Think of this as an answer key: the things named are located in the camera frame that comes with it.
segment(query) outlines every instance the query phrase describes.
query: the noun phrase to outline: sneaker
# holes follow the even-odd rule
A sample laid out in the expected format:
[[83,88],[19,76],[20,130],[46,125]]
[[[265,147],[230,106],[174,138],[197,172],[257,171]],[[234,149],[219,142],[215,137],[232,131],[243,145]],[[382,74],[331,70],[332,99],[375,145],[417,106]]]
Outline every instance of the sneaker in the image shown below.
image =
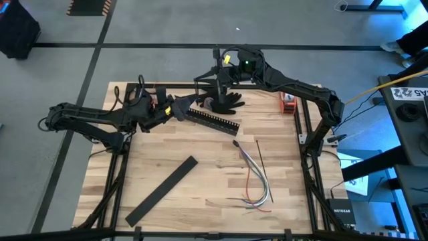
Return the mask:
[[396,42],[389,42],[381,44],[381,48],[386,52],[396,52],[397,54],[405,54],[405,52],[400,48],[400,45]]
[[401,62],[404,66],[404,68],[408,68],[410,67],[412,64],[414,64],[416,62],[416,58],[415,57],[409,57],[405,60],[403,60],[403,62]]

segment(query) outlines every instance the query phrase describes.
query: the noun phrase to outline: wooden tabletop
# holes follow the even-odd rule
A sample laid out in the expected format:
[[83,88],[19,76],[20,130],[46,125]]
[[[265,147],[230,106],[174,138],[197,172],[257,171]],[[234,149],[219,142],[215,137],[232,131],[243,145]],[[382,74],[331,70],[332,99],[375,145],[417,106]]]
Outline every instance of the wooden tabletop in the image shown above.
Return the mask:
[[[114,86],[117,85],[123,93],[126,84],[109,84],[103,109],[110,109],[114,102]],[[245,106],[237,108],[235,115],[215,115],[241,125],[236,137],[189,121],[179,122],[175,118],[153,128],[150,133],[138,131],[133,136],[117,230],[133,231],[124,218],[192,155],[199,164],[139,221],[137,226],[142,230],[281,234],[289,228],[294,234],[312,233],[294,116],[280,113],[278,93],[233,91],[242,94]],[[167,92],[184,96],[194,90],[170,89]],[[314,103],[308,104],[315,128],[320,114]],[[203,110],[196,104],[192,108]],[[300,119],[305,133],[302,111]],[[102,128],[113,131],[111,127]],[[231,199],[242,198],[247,175],[247,165],[240,157],[239,149],[232,144],[234,139],[261,166],[255,143],[258,140],[274,198],[274,203],[269,199],[262,208],[272,212],[248,210],[241,200]],[[103,148],[94,145],[92,152]],[[324,150],[336,153],[331,147]],[[81,224],[102,199],[110,157],[111,154],[102,153],[90,159],[74,226]],[[324,191],[326,197],[330,197],[330,188],[343,181],[339,161],[328,153],[323,153],[319,160]],[[251,174],[250,197],[257,198],[262,192],[262,184]],[[334,196],[347,198],[343,184],[334,188]],[[110,223],[111,203],[106,224]],[[318,223],[322,227],[319,205],[317,210]]]

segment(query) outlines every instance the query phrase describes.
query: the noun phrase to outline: concrete floor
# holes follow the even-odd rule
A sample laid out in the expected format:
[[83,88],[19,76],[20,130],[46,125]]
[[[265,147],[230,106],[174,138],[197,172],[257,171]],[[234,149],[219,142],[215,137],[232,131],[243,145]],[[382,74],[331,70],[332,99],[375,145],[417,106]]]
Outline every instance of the concrete floor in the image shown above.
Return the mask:
[[[96,43],[105,20],[68,17],[70,0],[20,2],[40,22],[38,42]],[[377,46],[408,32],[399,14],[341,13],[333,10],[335,3],[117,0],[105,42]],[[377,76],[403,69],[386,52],[264,52],[286,76],[322,84],[343,100],[377,85]],[[39,131],[37,121],[50,106],[77,100],[93,53],[93,48],[35,48],[19,62],[0,55],[0,123],[5,125],[0,131],[0,236],[30,231],[64,136]],[[212,64],[209,49],[101,49],[84,105],[100,108],[111,81],[135,81],[138,74],[146,81],[190,81]],[[345,116],[363,100],[347,106]],[[343,125],[339,133],[350,135],[342,149],[387,150],[398,143],[383,106]],[[70,228],[91,146],[74,135],[43,231]]]

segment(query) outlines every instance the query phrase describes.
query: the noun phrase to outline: glove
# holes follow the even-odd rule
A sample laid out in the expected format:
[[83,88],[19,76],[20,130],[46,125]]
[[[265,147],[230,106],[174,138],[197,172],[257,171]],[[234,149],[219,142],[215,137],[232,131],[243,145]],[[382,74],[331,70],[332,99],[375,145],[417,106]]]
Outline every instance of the glove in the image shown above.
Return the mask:
[[231,92],[227,94],[225,96],[225,102],[220,104],[216,88],[202,88],[202,90],[207,93],[199,96],[198,102],[202,102],[200,107],[207,108],[217,114],[235,114],[236,111],[231,109],[245,104],[245,102],[237,103],[237,101],[242,97],[242,95],[238,93]]

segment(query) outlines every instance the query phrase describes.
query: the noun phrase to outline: red wire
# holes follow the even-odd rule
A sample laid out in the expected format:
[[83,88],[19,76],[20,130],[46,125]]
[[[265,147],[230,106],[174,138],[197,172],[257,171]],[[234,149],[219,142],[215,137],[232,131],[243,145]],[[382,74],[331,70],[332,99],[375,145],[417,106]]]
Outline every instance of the red wire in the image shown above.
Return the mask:
[[[248,183],[249,183],[249,165],[248,165],[248,174],[247,174],[247,184],[245,185],[245,192],[247,193],[247,197],[248,197],[248,200],[251,202],[251,198],[249,198],[249,195],[248,195]],[[253,208],[255,208],[255,209],[257,209],[257,210],[259,210],[259,211],[261,211],[261,212],[272,212],[271,210],[261,210],[261,209],[259,209],[258,207],[256,207],[254,204],[252,204],[252,203],[250,203],[252,206],[253,206]]]

